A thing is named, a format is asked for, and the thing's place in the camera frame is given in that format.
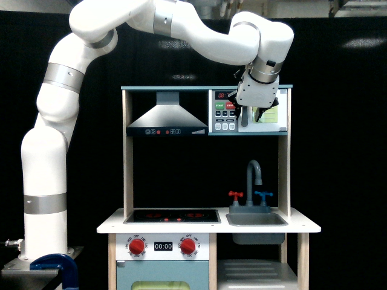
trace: teal shelf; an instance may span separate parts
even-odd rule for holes
[[[208,136],[286,136],[288,132],[229,132],[213,133],[209,132]]]
[[[279,89],[290,89],[293,85],[279,85]],[[209,89],[237,89],[238,86],[122,86],[125,91],[208,91]]]

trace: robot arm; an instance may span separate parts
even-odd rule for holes
[[[115,27],[185,40],[204,57],[246,65],[239,105],[269,108],[278,72],[293,40],[285,24],[253,13],[234,16],[228,34],[206,27],[194,7],[176,0],[84,0],[70,14],[73,33],[53,50],[37,97],[35,127],[23,139],[25,255],[37,259],[67,252],[66,152],[73,134],[79,91],[88,65],[117,44]]]

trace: red faucet handle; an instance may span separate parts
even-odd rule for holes
[[[233,191],[229,191],[229,196],[234,196],[234,201],[238,201],[238,198],[242,198],[243,197],[243,192],[233,192]]]

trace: sink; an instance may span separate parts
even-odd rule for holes
[[[226,218],[230,225],[248,227],[278,227],[288,225],[276,213],[228,213]]]
[[[276,213],[228,213],[226,218],[230,225],[236,227],[278,227],[288,225]],[[238,245],[280,245],[285,240],[285,233],[233,233],[232,239]]]

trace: oven knob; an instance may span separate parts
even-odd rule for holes
[[[134,239],[129,244],[129,250],[132,254],[139,255],[141,254],[145,249],[144,242],[140,239]]]
[[[191,239],[185,239],[181,241],[180,249],[186,255],[192,254],[195,251],[195,242]]]

